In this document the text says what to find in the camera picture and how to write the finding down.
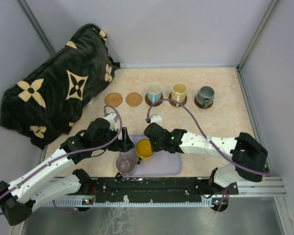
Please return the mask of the yellow mug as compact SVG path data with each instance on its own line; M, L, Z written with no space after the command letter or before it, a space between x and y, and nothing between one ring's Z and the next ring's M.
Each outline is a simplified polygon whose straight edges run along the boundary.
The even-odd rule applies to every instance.
M143 161L149 160L154 154L151 143L148 139L142 139L138 141L135 150L138 165Z

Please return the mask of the purple glass mug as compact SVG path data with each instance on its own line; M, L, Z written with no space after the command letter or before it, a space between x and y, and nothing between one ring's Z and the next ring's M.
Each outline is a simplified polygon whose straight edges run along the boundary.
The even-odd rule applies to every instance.
M116 160L116 168L118 173L115 178L130 177L134 174L136 169L136 160L130 154L122 154Z

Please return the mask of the lavender plastic tray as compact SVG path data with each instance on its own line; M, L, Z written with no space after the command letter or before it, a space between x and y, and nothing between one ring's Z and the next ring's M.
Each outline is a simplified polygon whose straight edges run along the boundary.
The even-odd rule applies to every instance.
M136 162L136 148L131 149L122 154L132 155ZM140 164L136 164L136 169L131 177L156 177L156 176L174 176L180 173L182 169L182 161L180 154L171 154L166 151L155 152L153 156Z

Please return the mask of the brown wooden coaster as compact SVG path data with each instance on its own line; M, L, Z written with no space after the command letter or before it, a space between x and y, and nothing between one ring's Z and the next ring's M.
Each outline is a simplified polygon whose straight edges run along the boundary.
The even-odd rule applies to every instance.
M183 101L181 104L182 104L182 105L185 105L185 104L187 103L187 99L188 99L187 96L185 96L185 99L184 99L184 101ZM180 105L174 103L173 101L169 101L169 103L170 103L172 106L174 106L174 107L180 107Z

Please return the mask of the dark wooden coaster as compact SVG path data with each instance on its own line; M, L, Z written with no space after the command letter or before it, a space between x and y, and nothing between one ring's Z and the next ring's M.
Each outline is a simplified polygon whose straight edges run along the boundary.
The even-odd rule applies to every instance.
M154 107L157 107L157 106L161 105L162 102L163 102L162 99L163 99L163 95L161 95L160 99L156 103L154 103ZM152 102L149 100L147 94L145 95L145 102L146 102L146 104L148 106L151 106L152 105Z

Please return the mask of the light woven rattan coaster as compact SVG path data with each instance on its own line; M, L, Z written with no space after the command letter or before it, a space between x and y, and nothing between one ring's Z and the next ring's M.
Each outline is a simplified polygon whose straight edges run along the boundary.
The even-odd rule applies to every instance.
M136 107L142 103L143 98L139 93L132 92L126 96L125 101L129 106Z

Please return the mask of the dark woven rattan coaster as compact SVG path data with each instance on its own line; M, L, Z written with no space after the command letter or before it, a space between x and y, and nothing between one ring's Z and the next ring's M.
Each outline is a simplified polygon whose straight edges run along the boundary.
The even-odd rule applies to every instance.
M106 105L116 108L122 104L123 96L120 93L110 93L105 97L104 102Z

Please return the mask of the white mug blue handle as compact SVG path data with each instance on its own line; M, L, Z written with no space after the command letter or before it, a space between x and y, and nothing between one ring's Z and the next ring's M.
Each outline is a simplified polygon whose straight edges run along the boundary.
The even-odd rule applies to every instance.
M162 86L157 82L151 82L147 86L147 97L153 104L160 100L162 95Z

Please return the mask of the cream mug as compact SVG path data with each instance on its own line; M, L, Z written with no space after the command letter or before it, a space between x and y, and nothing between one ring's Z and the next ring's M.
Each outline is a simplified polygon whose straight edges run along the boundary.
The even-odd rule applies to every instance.
M171 99L182 103L187 93L187 86L184 83L175 83L172 87Z

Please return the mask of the grey ceramic mug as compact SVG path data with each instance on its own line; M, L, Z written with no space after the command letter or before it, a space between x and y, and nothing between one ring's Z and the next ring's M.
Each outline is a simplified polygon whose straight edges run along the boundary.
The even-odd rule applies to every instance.
M200 102L200 100L203 98L214 99L215 98L215 91L210 86L204 86L199 89L199 91L196 94L196 97L197 97L198 102Z

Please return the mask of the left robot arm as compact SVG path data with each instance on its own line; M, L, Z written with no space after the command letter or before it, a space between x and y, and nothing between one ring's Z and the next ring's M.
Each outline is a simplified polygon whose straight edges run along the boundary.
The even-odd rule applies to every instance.
M92 179L83 169L74 170L64 179L52 182L59 173L84 159L92 158L97 150L127 152L135 147L127 128L117 128L114 117L97 118L86 130L66 139L44 162L24 176L0 182L0 214L11 226L28 219L42 205L67 194L87 194Z

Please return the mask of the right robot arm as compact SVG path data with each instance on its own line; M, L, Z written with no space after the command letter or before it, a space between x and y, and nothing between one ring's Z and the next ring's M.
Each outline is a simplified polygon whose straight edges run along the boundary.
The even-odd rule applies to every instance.
M271 176L265 170L268 151L248 133L241 132L234 138L208 137L184 129L170 132L153 122L144 130L144 135L154 152L205 154L228 161L211 173L209 188L216 194L238 181L259 183L264 176Z

